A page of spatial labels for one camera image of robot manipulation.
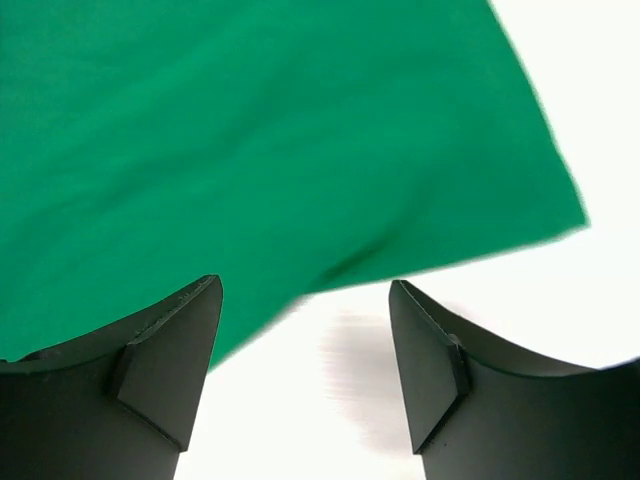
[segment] green fabric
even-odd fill
[[[219,361],[305,293],[585,223],[483,0],[0,13],[0,358],[217,273]]]

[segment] white background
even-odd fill
[[[593,228],[413,278],[533,350],[604,367],[640,355],[640,2],[494,0]],[[209,375],[177,480],[422,480],[388,283],[320,295]]]

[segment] green t-shirt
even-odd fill
[[[3,0],[1,17],[0,358],[216,273],[218,361],[303,294],[585,223],[484,0]]]

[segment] black plastic part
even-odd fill
[[[406,281],[393,282],[389,305],[428,480],[640,478],[640,359],[606,370],[554,360]]]
[[[0,363],[0,479],[171,480],[222,305],[207,276],[69,342]]]

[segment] green cloth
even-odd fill
[[[217,273],[219,361],[303,294],[585,224],[484,0],[0,14],[0,358]]]

